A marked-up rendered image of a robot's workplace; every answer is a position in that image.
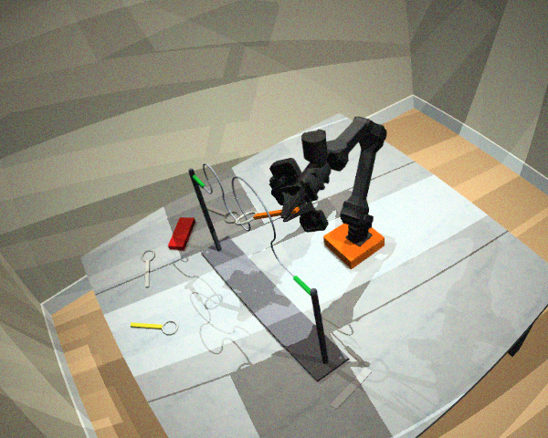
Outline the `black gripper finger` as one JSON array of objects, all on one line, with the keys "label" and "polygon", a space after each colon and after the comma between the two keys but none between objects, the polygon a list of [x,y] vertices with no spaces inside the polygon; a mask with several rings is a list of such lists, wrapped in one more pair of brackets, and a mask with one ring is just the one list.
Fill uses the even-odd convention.
[{"label": "black gripper finger", "polygon": [[284,203],[281,212],[281,219],[286,218],[307,195],[300,184],[280,187],[284,196]]},{"label": "black gripper finger", "polygon": [[296,214],[289,214],[286,218],[283,219],[283,222],[288,222],[289,220],[297,216],[315,213],[315,209],[313,208],[311,203],[299,203],[296,207],[299,207],[300,210]]}]

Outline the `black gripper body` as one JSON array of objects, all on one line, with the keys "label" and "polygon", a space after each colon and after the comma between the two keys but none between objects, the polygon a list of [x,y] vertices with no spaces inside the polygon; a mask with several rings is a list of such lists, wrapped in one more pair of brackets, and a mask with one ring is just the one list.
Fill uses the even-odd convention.
[{"label": "black gripper body", "polygon": [[[324,190],[325,188],[323,177],[318,171],[314,169],[306,169],[302,172],[294,158],[273,162],[269,170],[276,179],[280,179],[281,176],[286,176],[284,178],[287,183],[286,186],[300,184],[303,187],[307,195],[300,201],[300,203],[311,203],[312,201],[317,201],[320,198],[318,191]],[[297,178],[294,173],[297,174]],[[313,203],[311,204],[315,209]],[[316,211],[315,209],[314,214],[301,215],[300,224],[303,230],[309,233],[325,231],[329,223],[322,210]]]}]

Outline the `orange handle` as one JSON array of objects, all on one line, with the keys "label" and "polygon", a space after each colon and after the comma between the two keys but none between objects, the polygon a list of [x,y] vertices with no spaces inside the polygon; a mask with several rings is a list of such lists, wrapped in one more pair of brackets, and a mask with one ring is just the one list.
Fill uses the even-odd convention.
[{"label": "orange handle", "polygon": [[[298,211],[299,211],[299,207],[295,207],[295,209],[290,213],[290,214],[296,214]],[[274,216],[281,216],[281,212],[282,210],[277,210],[277,211],[271,211],[269,212],[269,215],[270,217],[274,217]],[[262,219],[262,218],[269,218],[267,212],[265,213],[260,213],[258,214],[257,212],[253,211],[253,212],[248,212],[246,213],[246,215],[249,215],[249,214],[255,214],[252,218],[248,219],[247,221],[243,222],[243,223],[238,223],[238,221],[245,217],[243,214],[241,216],[238,217],[238,219],[235,221],[235,224],[236,225],[243,225],[243,224],[247,224],[249,222],[251,222],[252,220],[257,220],[257,219]]]}]

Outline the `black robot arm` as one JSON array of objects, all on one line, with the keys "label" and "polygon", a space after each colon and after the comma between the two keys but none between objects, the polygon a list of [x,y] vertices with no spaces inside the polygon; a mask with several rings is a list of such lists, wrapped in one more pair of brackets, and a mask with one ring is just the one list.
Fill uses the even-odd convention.
[{"label": "black robot arm", "polygon": [[[303,159],[309,162],[306,169],[318,171],[322,175],[324,183],[327,184],[330,182],[332,169],[341,171],[346,167],[349,161],[348,155],[359,141],[361,154],[353,183],[353,193],[349,199],[343,202],[340,214],[342,222],[348,224],[348,235],[345,236],[345,239],[358,246],[362,246],[373,236],[368,229],[373,227],[374,216],[369,214],[366,197],[374,170],[376,152],[384,146],[386,133],[384,125],[374,123],[367,118],[354,117],[353,122],[337,139],[326,141],[326,130],[319,129],[310,130],[301,135]],[[280,179],[276,179],[272,175],[269,179],[269,186],[272,188],[271,195],[280,205],[284,203],[280,187],[287,185],[285,177],[281,176]]]}]

